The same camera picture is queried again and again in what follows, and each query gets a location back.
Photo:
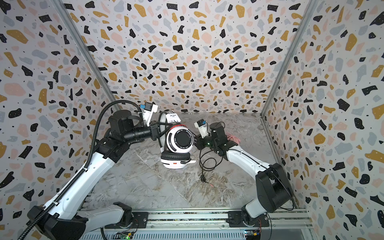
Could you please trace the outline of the white black headphones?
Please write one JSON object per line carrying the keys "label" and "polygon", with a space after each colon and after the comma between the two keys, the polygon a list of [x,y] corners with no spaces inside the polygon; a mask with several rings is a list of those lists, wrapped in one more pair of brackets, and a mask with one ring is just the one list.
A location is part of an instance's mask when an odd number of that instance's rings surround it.
{"label": "white black headphones", "polygon": [[180,117],[173,112],[161,112],[158,119],[161,148],[161,163],[167,169],[183,169],[192,160],[190,151],[193,149],[194,134],[182,124]]}

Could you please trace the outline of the pink headphones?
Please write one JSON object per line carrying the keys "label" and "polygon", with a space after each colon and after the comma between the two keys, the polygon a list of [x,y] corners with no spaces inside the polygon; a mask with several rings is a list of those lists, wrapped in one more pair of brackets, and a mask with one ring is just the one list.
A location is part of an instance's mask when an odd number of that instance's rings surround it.
{"label": "pink headphones", "polygon": [[228,132],[226,132],[226,137],[227,137],[227,139],[228,139],[229,141],[233,141],[233,142],[235,142],[237,145],[239,145],[239,144],[241,143],[241,140],[240,140],[238,137],[236,137],[236,136],[234,136],[234,135],[232,135],[232,134],[230,134],[230,133],[228,133]]}

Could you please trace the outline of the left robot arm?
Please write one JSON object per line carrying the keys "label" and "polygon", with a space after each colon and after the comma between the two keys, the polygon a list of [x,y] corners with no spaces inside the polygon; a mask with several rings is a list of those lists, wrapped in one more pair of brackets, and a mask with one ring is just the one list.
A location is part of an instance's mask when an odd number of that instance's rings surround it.
{"label": "left robot arm", "polygon": [[80,170],[52,199],[42,207],[34,206],[28,212],[28,226],[23,240],[33,228],[51,240],[78,240],[84,234],[105,226],[129,228],[137,224],[132,208],[121,202],[109,207],[80,211],[86,196],[103,175],[127,152],[131,145],[146,139],[158,140],[167,127],[167,117],[160,114],[158,121],[151,120],[154,110],[140,106],[139,115],[119,110],[109,117],[110,128],[104,137],[94,140],[88,159]]}

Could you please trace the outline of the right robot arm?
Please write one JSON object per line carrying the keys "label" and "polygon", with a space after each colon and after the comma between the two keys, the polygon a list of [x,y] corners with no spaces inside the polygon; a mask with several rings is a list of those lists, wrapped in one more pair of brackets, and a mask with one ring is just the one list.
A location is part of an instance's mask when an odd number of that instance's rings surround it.
{"label": "right robot arm", "polygon": [[208,125],[201,119],[194,125],[200,133],[195,140],[198,150],[210,148],[213,153],[243,169],[256,182],[257,196],[242,207],[241,223],[253,226],[261,215],[273,213],[293,201],[291,185],[280,164],[271,165],[247,153],[227,137],[220,122]]}

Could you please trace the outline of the left aluminium corner post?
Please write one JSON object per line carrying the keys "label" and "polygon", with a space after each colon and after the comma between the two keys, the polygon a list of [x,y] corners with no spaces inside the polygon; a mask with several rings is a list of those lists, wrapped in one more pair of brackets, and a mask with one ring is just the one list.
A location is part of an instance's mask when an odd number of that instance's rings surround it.
{"label": "left aluminium corner post", "polygon": [[82,40],[70,18],[74,13],[70,1],[50,1],[49,7],[53,11],[52,21],[46,25],[51,33],[46,38],[53,45],[49,59],[56,82],[66,89],[73,115],[95,121],[106,105],[115,100],[91,56],[95,45],[87,46]]}

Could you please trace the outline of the aluminium corner post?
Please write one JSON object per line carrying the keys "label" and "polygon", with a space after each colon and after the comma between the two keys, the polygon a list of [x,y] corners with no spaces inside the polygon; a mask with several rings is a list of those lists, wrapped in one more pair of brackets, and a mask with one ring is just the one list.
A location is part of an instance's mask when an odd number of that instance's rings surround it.
{"label": "aluminium corner post", "polygon": [[300,41],[301,41],[301,39],[303,37],[303,34],[304,34],[305,30],[306,30],[307,24],[309,23],[310,18],[313,15],[313,13],[314,13],[317,5],[318,5],[318,2],[319,1],[316,1],[316,0],[310,0],[308,5],[307,5],[306,10],[304,11],[303,19],[301,20],[301,22],[300,22],[300,24],[298,26],[298,30],[297,30],[294,38],[293,38],[293,41],[292,41],[290,47],[288,48],[288,52],[287,52],[287,54],[286,54],[286,56],[285,56],[285,58],[283,60],[281,68],[280,68],[280,70],[279,70],[279,72],[277,74],[277,78],[276,78],[274,84],[271,87],[270,94],[267,97],[266,103],[265,103],[265,105],[263,107],[263,110],[261,112],[262,119],[264,119],[264,117],[267,115],[268,108],[269,108],[269,106],[271,105],[271,103],[273,101],[274,94],[276,93],[280,83],[282,82],[283,77],[285,75],[285,72],[288,70],[290,61],[294,57],[296,49],[299,46],[299,43],[300,43]]}
{"label": "aluminium corner post", "polygon": [[53,45],[49,59],[56,82],[66,89],[73,115],[95,121],[106,105],[115,100],[91,56],[95,45],[87,46],[82,40],[70,18],[74,13],[70,1],[50,1],[49,7],[53,11],[52,21],[46,25],[51,33],[46,38]]}

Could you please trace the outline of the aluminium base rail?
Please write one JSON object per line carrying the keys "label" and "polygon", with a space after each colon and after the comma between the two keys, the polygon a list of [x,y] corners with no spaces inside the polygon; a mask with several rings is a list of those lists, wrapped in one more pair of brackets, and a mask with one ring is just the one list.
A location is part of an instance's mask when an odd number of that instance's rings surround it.
{"label": "aluminium base rail", "polygon": [[278,210],[262,214],[252,225],[242,222],[239,209],[136,210],[126,227],[97,226],[66,240],[315,240],[307,212]]}

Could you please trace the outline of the right aluminium corner post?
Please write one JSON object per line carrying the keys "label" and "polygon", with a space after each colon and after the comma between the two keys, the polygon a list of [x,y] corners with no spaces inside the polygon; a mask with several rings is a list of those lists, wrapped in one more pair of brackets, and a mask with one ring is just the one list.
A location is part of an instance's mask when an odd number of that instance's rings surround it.
{"label": "right aluminium corner post", "polygon": [[293,41],[292,41],[290,47],[288,48],[288,52],[287,52],[287,54],[286,54],[286,56],[285,56],[285,58],[283,60],[281,68],[280,68],[280,70],[279,70],[279,72],[277,74],[277,78],[276,78],[274,84],[271,87],[270,94],[267,97],[266,103],[265,103],[265,105],[263,107],[263,110],[261,112],[262,119],[264,119],[264,117],[267,115],[268,108],[269,108],[269,106],[271,105],[271,103],[273,101],[274,94],[276,93],[280,83],[282,82],[283,77],[285,75],[285,72],[288,70],[290,61],[294,57],[296,49],[299,46],[299,43],[300,43],[300,41],[301,41],[301,39],[303,37],[303,34],[304,34],[305,30],[306,30],[307,24],[309,23],[310,18],[313,15],[313,13],[314,13],[317,5],[318,5],[318,2],[319,1],[316,1],[316,0],[310,0],[308,5],[307,5],[306,10],[304,11],[303,19],[301,20],[301,22],[300,22],[300,24],[298,26],[298,30],[297,30],[294,38],[293,38]]}

